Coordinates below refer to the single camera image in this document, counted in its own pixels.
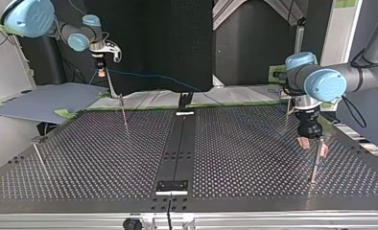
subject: black backdrop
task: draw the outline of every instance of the black backdrop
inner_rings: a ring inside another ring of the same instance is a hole
[[[83,15],[66,0],[53,0],[60,20],[81,26]],[[212,86],[212,0],[73,0],[102,20],[110,40],[123,50],[121,63],[107,58],[109,69],[158,74],[201,91]],[[77,65],[86,78],[94,73],[88,52],[75,54],[59,42],[61,56]],[[110,73],[117,93],[170,89],[197,91],[160,78]]]

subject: metal rod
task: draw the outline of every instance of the metal rod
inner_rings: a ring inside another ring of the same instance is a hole
[[[311,183],[316,183],[316,177],[318,173],[318,167],[319,167],[319,161],[320,161],[320,155],[321,155],[321,150],[323,149],[324,145],[324,139],[323,137],[319,138],[319,143],[318,143],[318,149],[315,157],[315,165],[314,169],[312,170],[312,175],[311,175]]]

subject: perforated metal table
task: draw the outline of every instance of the perforated metal table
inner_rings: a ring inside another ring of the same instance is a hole
[[[13,219],[6,214],[56,220],[232,214],[219,216],[227,219],[312,211],[318,219],[322,212],[378,219],[378,158],[323,120],[330,155],[311,184],[314,148],[299,147],[297,119],[286,123],[285,109],[127,111],[128,128],[120,111],[83,112],[37,146],[42,162],[29,148],[0,169],[0,220]],[[158,181],[174,180],[188,181],[188,195],[155,195]]]

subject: white cable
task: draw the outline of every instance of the white cable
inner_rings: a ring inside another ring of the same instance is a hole
[[[83,15],[86,15],[86,13],[85,13],[84,11],[82,11],[81,9],[79,9],[78,7],[76,7],[75,4],[73,4],[72,0],[68,0],[68,1],[69,1],[70,5],[72,5],[72,7],[73,7],[76,11],[80,12],[80,13],[83,14]]]

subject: black panel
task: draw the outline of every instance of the black panel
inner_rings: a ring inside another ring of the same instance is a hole
[[[272,7],[249,0],[216,31],[216,76],[225,84],[268,83],[271,65],[292,55],[295,28]]]
[[[329,25],[332,4],[333,0],[310,1],[306,15],[302,51],[309,51],[315,54],[319,63]]]
[[[25,57],[34,70],[36,85],[65,83],[66,77],[61,63],[60,52],[53,38],[19,37]]]
[[[210,0],[84,0],[74,4],[102,20],[110,40],[123,50],[121,63],[112,70],[158,74],[208,91],[212,86],[212,1]],[[80,25],[83,15],[68,1],[54,2],[60,20]],[[81,69],[89,80],[94,73],[92,58],[60,45],[64,58]],[[194,91],[172,80],[139,78],[111,73],[117,93],[170,89]]]

